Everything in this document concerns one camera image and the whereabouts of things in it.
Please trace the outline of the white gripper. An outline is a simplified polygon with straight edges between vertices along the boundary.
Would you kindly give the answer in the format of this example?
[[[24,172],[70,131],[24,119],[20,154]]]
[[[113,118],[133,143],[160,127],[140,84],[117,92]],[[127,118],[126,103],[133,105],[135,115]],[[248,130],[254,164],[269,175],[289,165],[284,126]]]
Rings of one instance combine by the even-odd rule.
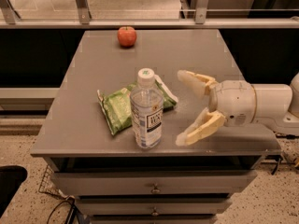
[[[177,136],[176,145],[186,147],[209,137],[223,125],[245,126],[255,114],[253,87],[244,80],[225,80],[218,84],[214,77],[187,70],[178,71],[178,80],[199,99],[209,95],[209,112],[205,108],[195,121]]]

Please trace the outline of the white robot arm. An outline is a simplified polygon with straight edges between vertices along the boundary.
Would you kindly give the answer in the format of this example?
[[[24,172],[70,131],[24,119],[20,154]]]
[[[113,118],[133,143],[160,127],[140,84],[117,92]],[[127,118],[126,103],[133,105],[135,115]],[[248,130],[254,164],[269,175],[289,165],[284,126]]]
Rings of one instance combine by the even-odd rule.
[[[276,132],[299,135],[299,74],[289,85],[250,84],[245,80],[217,81],[214,77],[178,71],[178,80],[202,99],[204,108],[183,133],[176,145],[184,147],[209,137],[220,127],[262,124]]]

